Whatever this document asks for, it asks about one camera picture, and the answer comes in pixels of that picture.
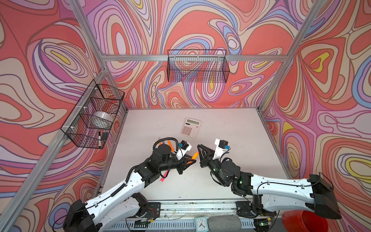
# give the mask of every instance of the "red container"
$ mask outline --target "red container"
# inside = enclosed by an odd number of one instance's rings
[[[328,232],[327,220],[309,211],[285,212],[282,222],[288,232]]]

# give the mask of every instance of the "white tabletop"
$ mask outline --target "white tabletop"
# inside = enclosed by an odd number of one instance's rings
[[[196,138],[180,134],[186,118],[201,121]],[[184,110],[129,110],[117,148],[104,183],[103,192],[126,178],[129,169],[148,158],[158,138],[174,137],[192,145],[193,156],[197,145],[215,149],[215,139],[228,141],[230,153],[225,155],[241,167],[241,171],[286,179],[263,124],[254,108],[243,109],[184,109]],[[182,175],[171,170],[164,182],[156,180],[141,193],[147,200],[194,200],[239,198],[230,187],[213,182],[210,170],[197,163]]]

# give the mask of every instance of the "alarm clock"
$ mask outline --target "alarm clock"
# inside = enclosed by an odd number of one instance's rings
[[[209,226],[207,225],[206,217],[195,218],[194,222],[196,224],[196,232],[208,232],[209,231]]]

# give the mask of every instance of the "wire basket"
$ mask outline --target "wire basket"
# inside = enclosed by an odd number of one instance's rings
[[[167,80],[169,82],[226,83],[229,65],[226,50],[168,50]]]
[[[124,95],[110,85],[96,84],[64,133],[77,147],[103,149]]]

